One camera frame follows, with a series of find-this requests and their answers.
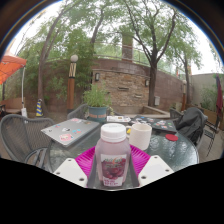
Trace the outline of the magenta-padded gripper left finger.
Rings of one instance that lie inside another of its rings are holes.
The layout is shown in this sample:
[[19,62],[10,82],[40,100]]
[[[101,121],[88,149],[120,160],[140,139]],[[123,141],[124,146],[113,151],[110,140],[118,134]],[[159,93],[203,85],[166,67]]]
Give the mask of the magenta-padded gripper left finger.
[[93,188],[96,178],[95,148],[92,147],[76,158],[67,158],[55,171],[59,176],[84,188]]

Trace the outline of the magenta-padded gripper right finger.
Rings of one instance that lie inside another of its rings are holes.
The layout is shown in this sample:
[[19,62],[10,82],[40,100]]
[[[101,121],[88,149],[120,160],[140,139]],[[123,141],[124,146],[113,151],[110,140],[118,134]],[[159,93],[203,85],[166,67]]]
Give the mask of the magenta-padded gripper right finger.
[[131,146],[130,176],[133,187],[143,187],[173,173],[173,170],[158,155]]

